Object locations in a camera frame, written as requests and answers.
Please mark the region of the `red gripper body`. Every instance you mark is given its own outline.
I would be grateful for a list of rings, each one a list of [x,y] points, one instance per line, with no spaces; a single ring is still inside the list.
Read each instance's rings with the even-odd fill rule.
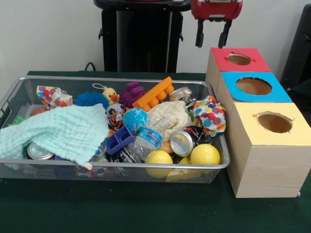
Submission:
[[[242,0],[191,0],[191,13],[196,20],[233,20],[242,10]]]

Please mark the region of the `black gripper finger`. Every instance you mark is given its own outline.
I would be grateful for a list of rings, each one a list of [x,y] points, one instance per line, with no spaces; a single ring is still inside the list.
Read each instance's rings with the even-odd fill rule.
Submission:
[[[204,33],[203,33],[203,29],[204,29],[204,20],[198,20],[198,25],[197,25],[197,35],[196,35],[196,42],[195,42],[195,46],[198,48],[201,48],[203,45],[203,41],[204,41]]]
[[[231,25],[232,25],[232,20],[228,20],[225,22],[224,30],[220,34],[220,38],[219,38],[219,42],[218,42],[218,48],[223,48],[226,45]]]

